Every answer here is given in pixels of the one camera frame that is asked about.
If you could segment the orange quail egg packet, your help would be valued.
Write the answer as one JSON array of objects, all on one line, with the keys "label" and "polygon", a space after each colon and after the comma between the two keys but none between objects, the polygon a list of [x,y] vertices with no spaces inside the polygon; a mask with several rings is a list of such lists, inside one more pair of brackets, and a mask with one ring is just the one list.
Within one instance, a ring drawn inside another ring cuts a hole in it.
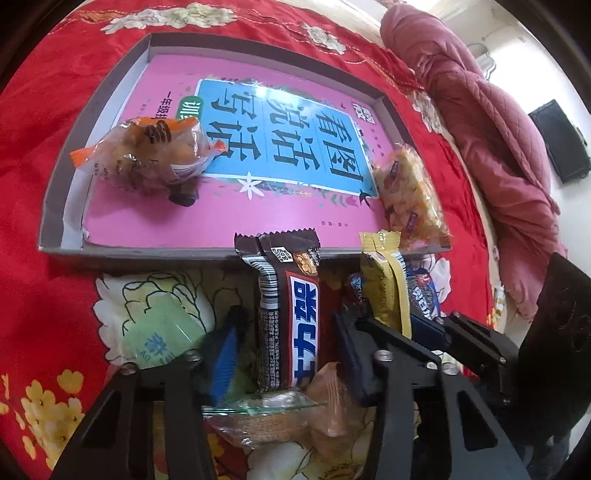
[{"label": "orange quail egg packet", "polygon": [[190,207],[198,198],[198,178],[226,151],[226,143],[209,139],[195,117],[136,117],[72,151],[70,159],[76,169],[122,189],[165,192],[170,202]]}]

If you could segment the puffed rice cake packet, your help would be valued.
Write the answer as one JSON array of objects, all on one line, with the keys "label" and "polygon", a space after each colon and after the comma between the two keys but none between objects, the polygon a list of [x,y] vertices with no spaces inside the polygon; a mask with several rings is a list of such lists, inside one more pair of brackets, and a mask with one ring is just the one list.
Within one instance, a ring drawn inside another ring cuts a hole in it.
[{"label": "puffed rice cake packet", "polygon": [[401,237],[406,253],[451,249],[451,232],[425,164],[412,146],[396,144],[388,160],[374,170],[389,229]]}]

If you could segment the red cartoon snack packet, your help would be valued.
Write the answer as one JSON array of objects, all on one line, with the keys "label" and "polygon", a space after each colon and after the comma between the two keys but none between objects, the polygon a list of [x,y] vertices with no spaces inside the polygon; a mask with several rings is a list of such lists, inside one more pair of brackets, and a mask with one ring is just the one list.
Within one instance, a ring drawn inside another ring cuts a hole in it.
[{"label": "red cartoon snack packet", "polygon": [[353,273],[346,277],[344,284],[344,302],[360,316],[367,316],[370,313],[370,304],[363,293],[363,275],[360,272]]}]

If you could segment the yellow snack stick packet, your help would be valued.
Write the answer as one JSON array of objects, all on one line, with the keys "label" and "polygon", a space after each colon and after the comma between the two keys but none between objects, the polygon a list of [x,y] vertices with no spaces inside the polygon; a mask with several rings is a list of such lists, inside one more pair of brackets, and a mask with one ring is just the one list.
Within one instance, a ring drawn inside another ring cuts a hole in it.
[{"label": "yellow snack stick packet", "polygon": [[412,338],[410,297],[406,263],[399,250],[399,232],[361,232],[363,296],[376,320]]}]

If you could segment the black television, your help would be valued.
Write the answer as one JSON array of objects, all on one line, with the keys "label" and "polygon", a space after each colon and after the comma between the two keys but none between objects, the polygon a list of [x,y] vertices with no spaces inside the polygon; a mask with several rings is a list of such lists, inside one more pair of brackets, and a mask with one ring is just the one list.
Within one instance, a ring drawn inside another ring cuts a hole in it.
[{"label": "black television", "polygon": [[586,141],[556,100],[540,106],[529,117],[542,135],[550,162],[565,184],[590,173]]}]

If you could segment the shallow grey box tray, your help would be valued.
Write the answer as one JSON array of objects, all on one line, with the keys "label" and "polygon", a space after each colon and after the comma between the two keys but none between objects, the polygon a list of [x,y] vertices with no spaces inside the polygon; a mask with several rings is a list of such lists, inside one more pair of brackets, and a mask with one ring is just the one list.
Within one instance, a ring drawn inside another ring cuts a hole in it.
[{"label": "shallow grey box tray", "polygon": [[[121,165],[78,167],[70,154],[126,120],[197,119],[224,147],[197,178],[186,165],[152,196],[121,187]],[[46,191],[47,254],[120,263],[228,260],[235,236],[311,228],[322,255],[358,255],[388,218],[375,170],[419,136],[383,91],[341,69],[259,42],[153,33],[113,67],[74,123]]]}]

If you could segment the pink Chinese workbook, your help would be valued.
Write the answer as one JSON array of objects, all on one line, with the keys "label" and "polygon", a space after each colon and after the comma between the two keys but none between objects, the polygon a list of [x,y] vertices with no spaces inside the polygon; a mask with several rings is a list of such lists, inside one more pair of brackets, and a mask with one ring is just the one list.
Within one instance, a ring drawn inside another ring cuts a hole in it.
[{"label": "pink Chinese workbook", "polygon": [[134,248],[228,248],[236,234],[313,228],[325,248],[356,248],[386,227],[370,168],[393,149],[369,104],[310,80],[218,58],[153,57],[121,116],[200,118],[228,151],[190,207],[104,181],[83,227],[90,243]]}]

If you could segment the brown Snickers bar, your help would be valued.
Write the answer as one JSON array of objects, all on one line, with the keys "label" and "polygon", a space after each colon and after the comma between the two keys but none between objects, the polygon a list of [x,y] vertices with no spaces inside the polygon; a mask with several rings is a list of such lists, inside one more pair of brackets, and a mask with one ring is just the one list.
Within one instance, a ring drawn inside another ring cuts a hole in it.
[{"label": "brown Snickers bar", "polygon": [[317,233],[236,234],[235,252],[259,273],[259,388],[303,388],[318,371],[321,340]]}]

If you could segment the beige biscuit packet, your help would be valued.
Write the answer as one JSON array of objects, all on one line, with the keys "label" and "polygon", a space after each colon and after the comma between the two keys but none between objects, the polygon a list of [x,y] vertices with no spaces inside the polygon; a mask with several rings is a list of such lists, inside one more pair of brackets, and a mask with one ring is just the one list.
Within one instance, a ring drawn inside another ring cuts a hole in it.
[{"label": "beige biscuit packet", "polygon": [[366,414],[349,393],[339,362],[325,364],[303,390],[267,392],[204,408],[207,423],[236,447],[254,450],[301,441],[322,460],[335,460],[353,447]]}]

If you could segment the red floral blanket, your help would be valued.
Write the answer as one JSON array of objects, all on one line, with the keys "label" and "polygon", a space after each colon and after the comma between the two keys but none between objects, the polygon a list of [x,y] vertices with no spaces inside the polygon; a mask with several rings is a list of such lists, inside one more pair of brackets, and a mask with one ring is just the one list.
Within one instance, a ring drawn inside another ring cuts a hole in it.
[{"label": "red floral blanket", "polygon": [[50,475],[104,385],[124,330],[156,313],[211,321],[252,305],[245,272],[205,267],[111,276],[37,246],[43,197],[79,113],[111,68],[156,32],[247,38],[323,60],[384,90],[427,163],[454,248],[434,269],[443,305],[488,323],[498,267],[485,217],[452,135],[377,29],[315,1],[87,1],[28,55],[1,94],[1,438],[25,474]]}]

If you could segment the blue Oreo packet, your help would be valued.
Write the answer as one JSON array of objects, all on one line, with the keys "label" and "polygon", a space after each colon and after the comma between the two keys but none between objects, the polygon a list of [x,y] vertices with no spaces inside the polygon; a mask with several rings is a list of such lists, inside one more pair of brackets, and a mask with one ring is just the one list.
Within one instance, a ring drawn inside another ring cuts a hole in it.
[{"label": "blue Oreo packet", "polygon": [[424,267],[411,265],[407,267],[406,277],[411,306],[429,320],[440,317],[439,296],[429,271]]}]

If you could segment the green clear snack packet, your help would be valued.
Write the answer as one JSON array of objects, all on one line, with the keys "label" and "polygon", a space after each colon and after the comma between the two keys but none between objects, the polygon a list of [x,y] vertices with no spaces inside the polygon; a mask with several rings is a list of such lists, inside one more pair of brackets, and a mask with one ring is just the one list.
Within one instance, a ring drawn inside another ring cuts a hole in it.
[{"label": "green clear snack packet", "polygon": [[[217,405],[212,404],[211,395],[209,395],[213,360],[211,341],[215,337],[215,332],[221,327],[205,332],[197,323],[186,319],[174,320],[159,308],[155,313],[149,313],[143,323],[129,332],[132,359],[141,368],[153,368],[167,365],[180,357],[186,359],[190,354],[194,354],[193,361],[197,371],[192,376],[193,389],[200,394],[205,405],[221,406],[256,391],[252,380],[237,365],[228,394]],[[242,347],[239,350],[238,363]]]}]

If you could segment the pink quilted comforter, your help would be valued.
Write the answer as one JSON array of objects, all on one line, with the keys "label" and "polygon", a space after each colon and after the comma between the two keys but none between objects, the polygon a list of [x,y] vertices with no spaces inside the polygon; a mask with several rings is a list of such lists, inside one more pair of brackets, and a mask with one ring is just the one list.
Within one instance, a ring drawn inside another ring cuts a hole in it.
[{"label": "pink quilted comforter", "polygon": [[505,290],[521,316],[533,318],[551,255],[566,253],[539,130],[437,17],[394,1],[381,37],[415,72],[454,137],[494,221]]}]

